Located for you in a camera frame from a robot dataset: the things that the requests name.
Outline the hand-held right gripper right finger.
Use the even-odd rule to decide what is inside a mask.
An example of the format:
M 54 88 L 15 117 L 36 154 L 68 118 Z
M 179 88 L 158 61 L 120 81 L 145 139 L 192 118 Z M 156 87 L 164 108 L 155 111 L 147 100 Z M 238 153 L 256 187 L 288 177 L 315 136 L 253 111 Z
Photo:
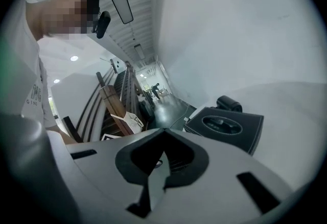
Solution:
M 186 132 L 177 132 L 201 146 L 209 156 L 205 173 L 193 184 L 168 188 L 153 210 L 156 223 L 276 223 L 300 199 L 275 172 L 241 149 Z M 251 173 L 279 201 L 261 213 L 237 176 Z

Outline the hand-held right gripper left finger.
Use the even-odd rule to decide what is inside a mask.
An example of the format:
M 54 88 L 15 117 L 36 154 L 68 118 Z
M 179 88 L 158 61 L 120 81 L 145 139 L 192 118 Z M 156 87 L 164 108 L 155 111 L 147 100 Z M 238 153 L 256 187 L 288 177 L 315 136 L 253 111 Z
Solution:
M 82 176 L 123 213 L 147 222 L 170 223 L 164 151 L 167 131 L 150 130 L 117 139 L 71 144 L 68 152 Z

